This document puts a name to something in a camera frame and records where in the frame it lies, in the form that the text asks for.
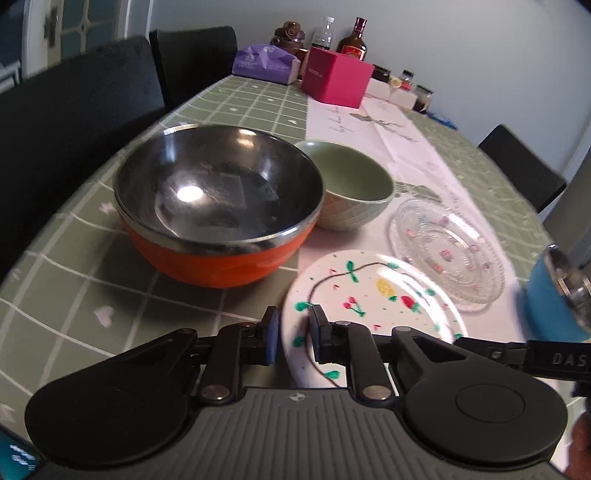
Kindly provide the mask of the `person right hand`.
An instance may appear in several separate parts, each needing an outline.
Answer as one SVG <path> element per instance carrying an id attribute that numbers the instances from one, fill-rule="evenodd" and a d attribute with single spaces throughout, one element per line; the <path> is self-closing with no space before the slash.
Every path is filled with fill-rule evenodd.
<path id="1" fill-rule="evenodd" d="M 573 426 L 565 475 L 570 480 L 591 480 L 590 417 L 587 413 Z"/>

